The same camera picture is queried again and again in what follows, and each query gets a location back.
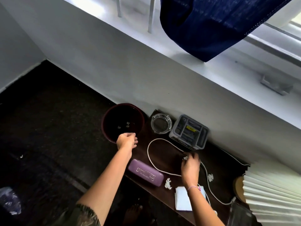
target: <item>blue curtain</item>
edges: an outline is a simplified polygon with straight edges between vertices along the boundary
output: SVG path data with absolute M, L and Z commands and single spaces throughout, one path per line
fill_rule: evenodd
M 165 33 L 207 62 L 242 40 L 291 0 L 161 0 Z

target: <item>hand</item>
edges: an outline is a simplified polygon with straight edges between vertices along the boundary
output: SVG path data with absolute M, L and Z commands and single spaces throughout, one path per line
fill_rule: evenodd
M 124 148 L 132 151 L 133 148 L 137 147 L 138 140 L 135 133 L 123 133 L 119 135 L 116 143 L 118 150 Z
M 182 181 L 186 189 L 190 186 L 197 186 L 199 181 L 201 160 L 197 153 L 188 155 L 188 159 L 182 161 Z

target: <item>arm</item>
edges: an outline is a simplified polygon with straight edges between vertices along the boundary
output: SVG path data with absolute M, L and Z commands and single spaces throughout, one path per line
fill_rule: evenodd
M 200 159 L 197 153 L 189 154 L 187 161 L 182 162 L 182 180 L 186 190 L 190 186 L 197 186 L 200 171 Z M 223 222 L 215 214 L 202 193 L 195 187 L 187 191 L 195 223 L 197 226 L 224 226 Z
M 93 209 L 101 225 L 107 218 L 126 165 L 132 157 L 132 149 L 137 143 L 135 133 L 121 134 L 117 140 L 118 152 L 93 186 L 77 202 Z

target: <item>dark desk surface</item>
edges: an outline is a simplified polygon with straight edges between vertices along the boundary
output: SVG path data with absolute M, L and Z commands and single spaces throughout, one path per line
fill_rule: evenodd
M 147 147 L 150 141 L 156 138 L 163 138 L 184 151 L 189 151 L 186 147 L 178 144 L 168 137 L 168 134 L 159 135 L 155 134 L 151 129 L 151 119 L 149 119 L 144 125 L 141 132 L 138 134 L 138 145 L 133 150 L 132 159 L 138 159 L 147 165 L 151 165 L 147 156 Z M 210 182 L 210 188 L 214 195 L 222 202 L 229 203 L 234 197 L 233 192 L 233 180 L 245 173 L 246 166 L 242 166 L 235 161 L 231 156 L 207 142 L 206 147 L 203 150 L 197 151 L 202 162 L 207 168 L 209 174 L 213 174 L 214 180 Z M 181 161 L 183 153 L 173 147 L 171 144 L 164 140 L 156 140 L 152 142 L 149 147 L 149 155 L 154 165 L 163 171 L 167 171 L 173 174 L 181 174 Z M 175 188 L 183 186 L 181 177 L 164 174 L 164 181 L 160 187 L 155 187 L 150 183 L 144 181 L 138 176 L 132 174 L 126 170 L 125 175 L 148 191 L 151 195 L 162 201 L 164 204 L 175 210 Z M 172 189 L 168 190 L 164 187 L 165 180 L 171 179 Z M 206 172 L 201 166 L 199 175 L 199 184 L 204 186 L 205 191 L 211 202 L 211 206 L 217 211 L 218 217 L 227 224 L 229 218 L 229 211 L 231 205 L 222 205 L 219 203 L 210 193 L 206 180 Z M 190 211 L 176 211 L 179 215 L 190 221 L 195 225 L 193 213 Z

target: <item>yellow label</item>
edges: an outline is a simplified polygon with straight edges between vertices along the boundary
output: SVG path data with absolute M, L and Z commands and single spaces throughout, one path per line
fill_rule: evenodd
M 186 126 L 186 128 L 187 128 L 188 130 L 192 131 L 192 132 L 196 132 L 196 131 L 197 131 L 196 129 L 194 129 L 194 128 L 190 127 L 190 126 Z

